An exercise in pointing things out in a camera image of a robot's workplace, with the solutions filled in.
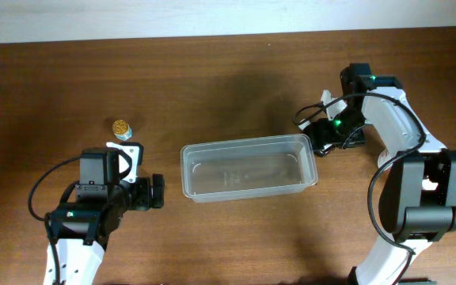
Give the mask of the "white spray bottle clear cap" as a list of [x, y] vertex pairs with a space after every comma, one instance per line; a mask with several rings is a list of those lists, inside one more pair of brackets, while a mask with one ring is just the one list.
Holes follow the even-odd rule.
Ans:
[[390, 155], [390, 152], [387, 148], [385, 148], [381, 153], [380, 155], [378, 156], [378, 160], [377, 160], [377, 165], [378, 165], [378, 168], [381, 168], [385, 163], [387, 163], [390, 159], [392, 158], [392, 156]]

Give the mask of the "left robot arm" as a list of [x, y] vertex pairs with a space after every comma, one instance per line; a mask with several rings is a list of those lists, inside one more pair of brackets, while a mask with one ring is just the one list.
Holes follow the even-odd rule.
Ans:
[[71, 184], [57, 208], [46, 214], [49, 244], [44, 285], [92, 284], [109, 236], [119, 228], [124, 213], [163, 207], [164, 189], [161, 174], [131, 183]]

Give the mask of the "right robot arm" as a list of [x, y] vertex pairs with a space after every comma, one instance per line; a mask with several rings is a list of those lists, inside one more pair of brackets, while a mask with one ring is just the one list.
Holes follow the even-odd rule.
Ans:
[[313, 114], [292, 121], [318, 157], [364, 144], [366, 126], [377, 131], [385, 149], [367, 189], [367, 210], [378, 238], [347, 282], [402, 284], [420, 253], [456, 231], [456, 150], [423, 125], [396, 77], [352, 63], [340, 83], [341, 97], [324, 91]]

